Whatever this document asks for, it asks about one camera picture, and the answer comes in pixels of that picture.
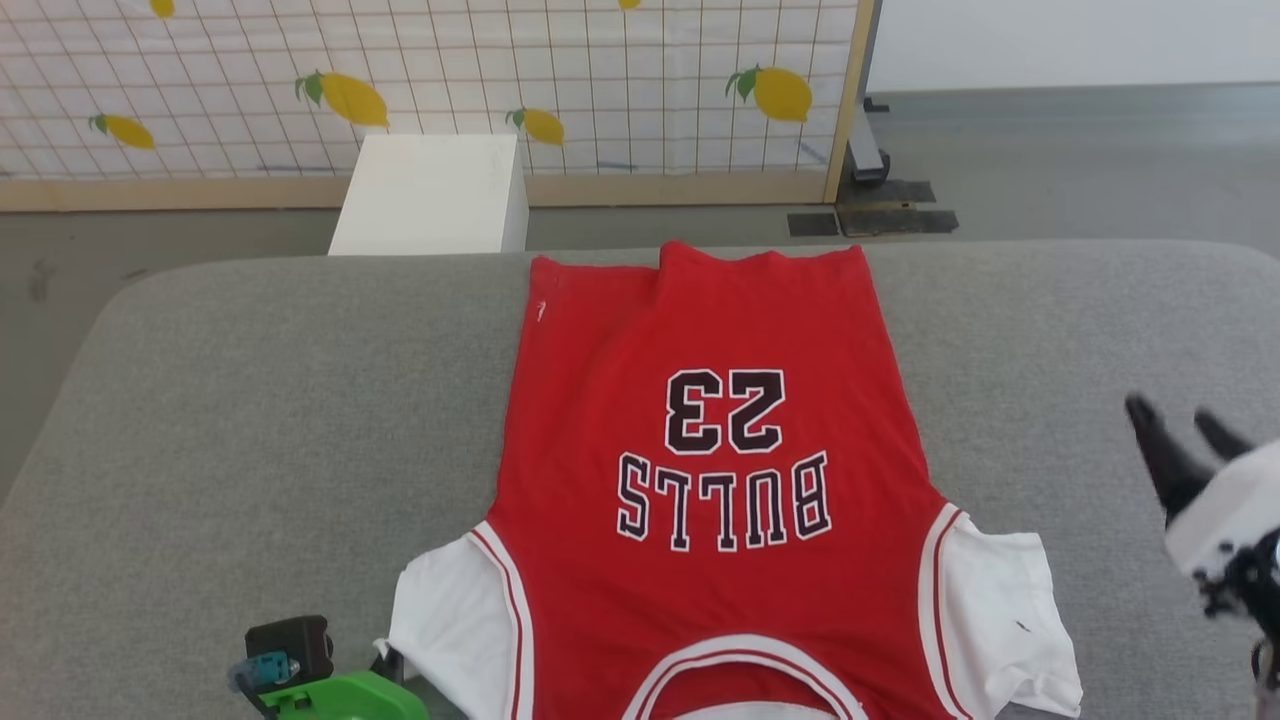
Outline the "lemon print partition wooden frame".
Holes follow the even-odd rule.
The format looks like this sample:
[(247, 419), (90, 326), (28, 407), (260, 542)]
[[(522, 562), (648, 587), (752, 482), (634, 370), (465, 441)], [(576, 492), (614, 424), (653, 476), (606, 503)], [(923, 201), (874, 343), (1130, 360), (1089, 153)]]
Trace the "lemon print partition wooden frame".
[(878, 0), (0, 0), (0, 211), (334, 208), (380, 135), (538, 206), (835, 200)]

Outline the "white box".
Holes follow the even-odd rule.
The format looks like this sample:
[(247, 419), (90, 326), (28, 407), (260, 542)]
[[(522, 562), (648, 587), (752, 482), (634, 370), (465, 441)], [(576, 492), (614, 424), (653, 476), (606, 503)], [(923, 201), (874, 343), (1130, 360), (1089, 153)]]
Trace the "white box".
[(512, 135), (370, 135), (332, 256), (524, 252), (529, 197)]

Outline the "long black floor tape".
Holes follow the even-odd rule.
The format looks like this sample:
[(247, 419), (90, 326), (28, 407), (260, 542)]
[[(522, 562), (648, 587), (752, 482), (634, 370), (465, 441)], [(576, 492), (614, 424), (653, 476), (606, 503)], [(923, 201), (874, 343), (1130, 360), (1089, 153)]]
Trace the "long black floor tape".
[(957, 217), (948, 210), (909, 208), (846, 209), (837, 211), (846, 237), (884, 237), (900, 234), (950, 234), (959, 228)]

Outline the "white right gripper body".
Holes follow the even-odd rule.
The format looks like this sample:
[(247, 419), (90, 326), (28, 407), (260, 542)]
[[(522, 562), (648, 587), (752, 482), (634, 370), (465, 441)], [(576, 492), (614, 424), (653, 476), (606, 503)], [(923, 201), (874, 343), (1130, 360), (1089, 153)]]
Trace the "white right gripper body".
[(1174, 566), (1189, 578), (1220, 582), (1245, 548), (1280, 529), (1280, 439), (1230, 461), (1165, 529)]

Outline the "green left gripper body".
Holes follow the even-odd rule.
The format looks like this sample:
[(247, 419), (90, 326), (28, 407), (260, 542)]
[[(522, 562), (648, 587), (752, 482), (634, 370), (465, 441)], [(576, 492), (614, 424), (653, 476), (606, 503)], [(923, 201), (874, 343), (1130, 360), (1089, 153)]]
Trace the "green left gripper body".
[(372, 671), (275, 691), (261, 701), (274, 720), (430, 720), (415, 693)]

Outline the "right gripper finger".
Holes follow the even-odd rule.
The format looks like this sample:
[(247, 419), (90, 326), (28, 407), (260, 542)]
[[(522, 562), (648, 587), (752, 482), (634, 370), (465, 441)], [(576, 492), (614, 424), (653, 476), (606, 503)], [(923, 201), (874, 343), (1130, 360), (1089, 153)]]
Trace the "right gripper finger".
[(1208, 407), (1196, 410), (1194, 424), (1207, 446), (1224, 462), (1234, 462), (1256, 448), (1256, 443), (1228, 427)]
[(1215, 470), (1190, 455), (1167, 430), (1162, 415), (1140, 393), (1124, 401), (1135, 443), (1164, 510), (1165, 527), (1181, 515), (1213, 479)]

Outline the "red basketball jersey white sleeves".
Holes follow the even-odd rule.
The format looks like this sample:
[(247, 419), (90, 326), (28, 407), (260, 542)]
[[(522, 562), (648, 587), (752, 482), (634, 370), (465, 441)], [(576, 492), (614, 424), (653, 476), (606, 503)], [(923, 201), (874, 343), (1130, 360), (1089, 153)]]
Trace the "red basketball jersey white sleeves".
[(495, 500), (383, 651), (470, 720), (1078, 717), (1041, 538), (932, 484), (865, 254), (536, 258)]

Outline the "grey metal leg with caster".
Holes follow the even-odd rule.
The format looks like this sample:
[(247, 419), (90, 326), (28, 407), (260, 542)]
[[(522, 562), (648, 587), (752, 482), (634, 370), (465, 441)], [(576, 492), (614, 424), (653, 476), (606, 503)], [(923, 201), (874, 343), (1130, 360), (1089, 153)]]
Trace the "grey metal leg with caster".
[(852, 184), (861, 187), (882, 186), (890, 177), (890, 155), (881, 150), (870, 127), (870, 114), (888, 111), (887, 105), (879, 105), (872, 97), (864, 97), (856, 106), (852, 128), (847, 141), (847, 173)]

